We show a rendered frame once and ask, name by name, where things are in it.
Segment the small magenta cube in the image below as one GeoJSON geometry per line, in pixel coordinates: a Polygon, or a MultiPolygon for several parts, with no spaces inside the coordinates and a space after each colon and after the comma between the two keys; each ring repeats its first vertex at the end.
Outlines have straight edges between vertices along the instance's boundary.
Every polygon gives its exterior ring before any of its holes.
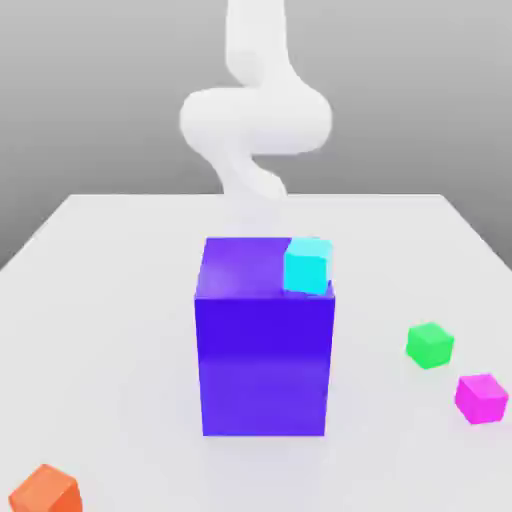
{"type": "Polygon", "coordinates": [[[503,419],[508,392],[490,373],[461,376],[455,393],[455,405],[472,425],[503,419]]]}

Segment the small orange cube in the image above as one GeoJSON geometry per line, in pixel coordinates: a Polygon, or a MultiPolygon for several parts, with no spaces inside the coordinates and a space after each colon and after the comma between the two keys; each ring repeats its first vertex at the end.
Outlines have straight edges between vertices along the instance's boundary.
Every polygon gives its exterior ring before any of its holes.
{"type": "Polygon", "coordinates": [[[77,480],[48,464],[39,466],[8,501],[12,512],[83,512],[77,480]]]}

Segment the small green cube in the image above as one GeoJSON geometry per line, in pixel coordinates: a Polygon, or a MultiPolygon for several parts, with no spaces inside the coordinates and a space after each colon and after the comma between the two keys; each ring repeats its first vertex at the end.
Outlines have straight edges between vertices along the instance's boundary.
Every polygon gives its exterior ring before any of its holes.
{"type": "Polygon", "coordinates": [[[448,364],[451,360],[454,336],[434,322],[410,327],[406,354],[423,369],[448,364]]]}

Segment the small cyan cube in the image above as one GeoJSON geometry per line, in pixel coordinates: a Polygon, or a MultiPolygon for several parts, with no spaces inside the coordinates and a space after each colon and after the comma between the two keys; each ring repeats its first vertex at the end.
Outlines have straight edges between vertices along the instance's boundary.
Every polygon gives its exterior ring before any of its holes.
{"type": "Polygon", "coordinates": [[[327,293],[332,279],[332,242],[318,237],[293,237],[283,257],[283,288],[309,295],[327,293]]]}

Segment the large purple box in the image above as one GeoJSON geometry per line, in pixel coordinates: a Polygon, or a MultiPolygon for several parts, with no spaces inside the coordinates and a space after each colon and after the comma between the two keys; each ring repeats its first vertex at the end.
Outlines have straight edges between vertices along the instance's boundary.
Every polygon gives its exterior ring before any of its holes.
{"type": "Polygon", "coordinates": [[[194,296],[206,436],[325,432],[335,292],[283,288],[292,238],[207,238],[194,296]]]}

